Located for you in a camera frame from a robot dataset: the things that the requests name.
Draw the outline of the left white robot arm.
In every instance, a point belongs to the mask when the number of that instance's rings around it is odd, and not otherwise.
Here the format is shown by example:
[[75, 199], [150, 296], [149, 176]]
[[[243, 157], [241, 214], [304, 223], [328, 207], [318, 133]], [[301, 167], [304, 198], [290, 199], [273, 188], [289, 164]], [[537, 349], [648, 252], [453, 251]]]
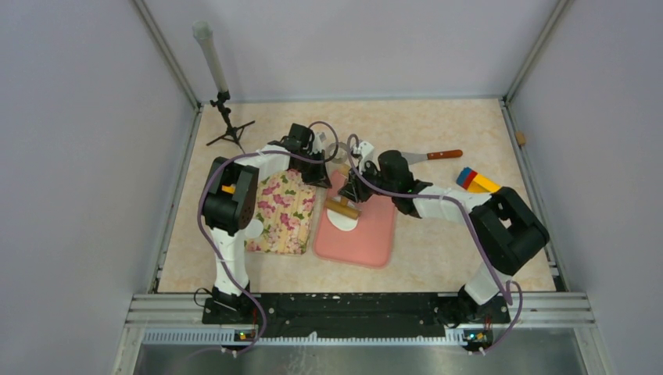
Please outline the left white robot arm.
[[232, 323], [250, 314], [250, 280], [245, 267], [246, 231], [254, 222], [258, 185], [280, 172], [295, 170], [303, 182], [329, 188], [327, 163], [339, 152], [333, 137], [326, 150], [322, 132], [294, 123], [287, 135], [262, 148], [213, 161], [198, 204], [198, 225], [215, 253], [216, 279], [211, 301]]

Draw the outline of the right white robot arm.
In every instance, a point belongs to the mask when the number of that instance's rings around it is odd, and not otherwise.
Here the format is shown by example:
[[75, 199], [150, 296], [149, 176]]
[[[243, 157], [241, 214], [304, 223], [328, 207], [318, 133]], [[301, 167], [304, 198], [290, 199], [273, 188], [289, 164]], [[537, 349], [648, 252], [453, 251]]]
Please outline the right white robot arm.
[[349, 174], [339, 189], [343, 198], [363, 203], [375, 195], [385, 196], [405, 216], [467, 227], [482, 258], [455, 302], [457, 311], [469, 322], [486, 316], [497, 295], [511, 302], [514, 275], [550, 241], [548, 230], [511, 187], [493, 193], [441, 188], [414, 178], [406, 158], [397, 150], [383, 152], [376, 162], [359, 147], [347, 149], [346, 154]]

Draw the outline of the pink silicone mat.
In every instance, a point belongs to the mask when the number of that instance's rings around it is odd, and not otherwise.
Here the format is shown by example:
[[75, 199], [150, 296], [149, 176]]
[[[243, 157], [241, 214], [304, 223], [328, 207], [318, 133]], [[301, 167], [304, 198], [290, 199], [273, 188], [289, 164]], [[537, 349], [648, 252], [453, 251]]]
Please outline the pink silicone mat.
[[390, 260], [396, 224], [396, 208], [384, 196], [367, 202], [347, 202], [359, 213], [351, 219], [323, 207], [313, 244], [322, 259], [380, 269]]

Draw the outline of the wooden rolling pin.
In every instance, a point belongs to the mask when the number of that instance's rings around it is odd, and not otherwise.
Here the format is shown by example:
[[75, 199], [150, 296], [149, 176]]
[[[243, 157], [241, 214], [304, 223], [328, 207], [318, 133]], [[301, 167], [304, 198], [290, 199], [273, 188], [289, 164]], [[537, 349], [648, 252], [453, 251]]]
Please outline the wooden rolling pin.
[[344, 185], [349, 176], [349, 165], [342, 164], [331, 174], [331, 187], [328, 189], [324, 207], [330, 212], [337, 213], [351, 220], [358, 220], [361, 214], [348, 198], [339, 195], [339, 189]]

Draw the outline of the white dough ball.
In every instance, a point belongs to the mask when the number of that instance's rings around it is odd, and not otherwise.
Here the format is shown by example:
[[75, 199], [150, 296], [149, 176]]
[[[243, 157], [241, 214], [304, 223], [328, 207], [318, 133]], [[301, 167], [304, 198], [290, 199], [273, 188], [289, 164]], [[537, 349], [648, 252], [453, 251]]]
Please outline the white dough ball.
[[326, 215], [331, 225], [340, 231], [349, 232], [357, 227], [358, 219], [350, 218], [331, 209], [326, 209]]

